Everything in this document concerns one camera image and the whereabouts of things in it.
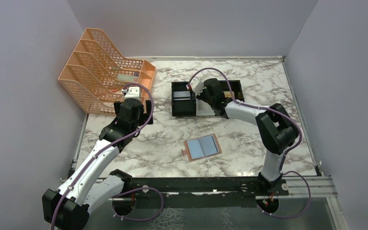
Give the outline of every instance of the marble surface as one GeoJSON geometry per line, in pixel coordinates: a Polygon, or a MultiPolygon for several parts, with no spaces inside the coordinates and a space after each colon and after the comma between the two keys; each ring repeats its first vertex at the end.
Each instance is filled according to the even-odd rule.
{"type": "MultiPolygon", "coordinates": [[[[115,169],[136,177],[254,176],[259,173],[265,159],[265,147],[257,126],[219,117],[172,117],[171,82],[187,81],[204,67],[218,68],[230,80],[241,80],[246,102],[281,103],[300,124],[282,63],[278,60],[152,61],[152,64],[157,68],[151,92],[155,99],[154,124],[145,127],[107,166],[101,177],[107,177],[115,169]],[[213,133],[218,137],[221,154],[193,162],[181,154],[184,140],[213,133]]],[[[223,79],[210,70],[199,74],[202,81],[211,77],[223,79]]],[[[89,115],[77,167],[93,149],[101,129],[112,120],[112,116],[89,115]]],[[[315,175],[305,139],[289,153],[283,170],[315,175]]]]}

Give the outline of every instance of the gray wall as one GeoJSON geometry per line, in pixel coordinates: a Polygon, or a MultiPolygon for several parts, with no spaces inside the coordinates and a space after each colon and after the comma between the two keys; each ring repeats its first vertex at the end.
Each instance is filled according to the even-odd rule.
{"type": "Polygon", "coordinates": [[[46,229],[83,112],[57,78],[82,29],[65,0],[0,0],[0,229],[46,229]]]}
{"type": "Polygon", "coordinates": [[[368,229],[368,1],[319,0],[286,67],[349,228],[368,229]]]}
{"type": "Polygon", "coordinates": [[[125,56],[287,55],[317,0],[68,0],[125,56]]]}

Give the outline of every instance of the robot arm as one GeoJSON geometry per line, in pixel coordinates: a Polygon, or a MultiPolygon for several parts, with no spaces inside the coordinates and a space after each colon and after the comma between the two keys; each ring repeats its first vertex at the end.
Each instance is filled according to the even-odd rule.
{"type": "MultiPolygon", "coordinates": [[[[189,89],[196,94],[197,99],[208,103],[216,116],[238,119],[258,126],[263,144],[267,149],[265,163],[258,177],[265,189],[273,189],[282,176],[284,153],[298,136],[298,131],[291,122],[283,116],[259,109],[259,106],[255,106],[257,109],[254,109],[245,106],[245,103],[236,103],[231,98],[226,98],[216,78],[205,82],[193,78],[189,89]]],[[[281,104],[276,103],[270,108],[289,116],[281,104]]]]}
{"type": "MultiPolygon", "coordinates": [[[[60,229],[82,229],[88,222],[89,215],[97,207],[123,190],[124,179],[116,175],[108,176],[100,184],[95,184],[95,182],[105,167],[119,155],[135,136],[125,138],[108,147],[101,154],[98,152],[114,141],[129,136],[150,116],[149,112],[144,113],[139,87],[130,87],[124,93],[126,93],[124,102],[114,103],[117,117],[102,129],[99,140],[87,159],[56,191],[47,189],[43,194],[45,221],[52,222],[55,208],[60,199],[64,197],[56,215],[55,226],[60,229]]],[[[146,107],[147,109],[151,108],[150,101],[146,101],[146,107]]],[[[148,124],[152,123],[153,119],[150,117],[148,124]]]]}

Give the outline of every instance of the black box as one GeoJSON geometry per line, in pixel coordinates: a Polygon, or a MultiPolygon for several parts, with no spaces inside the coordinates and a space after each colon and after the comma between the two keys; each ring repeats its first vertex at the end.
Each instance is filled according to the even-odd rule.
{"type": "MultiPolygon", "coordinates": [[[[230,97],[229,88],[225,80],[219,81],[226,97],[230,97]]],[[[236,99],[245,101],[240,80],[230,80],[230,87],[236,99]]],[[[172,82],[172,116],[196,116],[195,93],[187,89],[187,81],[172,82]]]]}

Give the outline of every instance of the orange plastic file organizer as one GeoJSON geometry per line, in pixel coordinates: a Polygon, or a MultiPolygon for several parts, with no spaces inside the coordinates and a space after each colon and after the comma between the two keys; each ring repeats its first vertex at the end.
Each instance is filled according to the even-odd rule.
{"type": "Polygon", "coordinates": [[[94,40],[109,54],[112,60],[121,68],[135,69],[145,72],[153,77],[156,68],[146,60],[138,60],[124,57],[112,43],[106,33],[101,29],[86,28],[81,39],[94,40]]]}
{"type": "MultiPolygon", "coordinates": [[[[87,33],[88,29],[58,79],[86,113],[115,115],[113,102],[123,101],[120,90],[131,82],[140,83],[151,90],[156,68],[144,60],[125,58],[106,37],[106,45],[110,44],[113,47],[110,51],[113,51],[115,58],[120,59],[113,61],[98,42],[84,39],[87,33]]],[[[142,91],[141,101],[144,105],[148,98],[142,91]]]]}
{"type": "MultiPolygon", "coordinates": [[[[74,51],[85,52],[93,55],[105,68],[105,70],[107,70],[113,76],[113,78],[119,80],[120,82],[137,82],[149,90],[151,90],[153,86],[154,76],[151,77],[147,73],[139,70],[121,68],[112,60],[111,56],[109,56],[108,53],[106,53],[96,41],[81,39],[74,51]]],[[[144,90],[142,90],[141,94],[145,95],[145,97],[148,99],[148,96],[144,90]]]]}

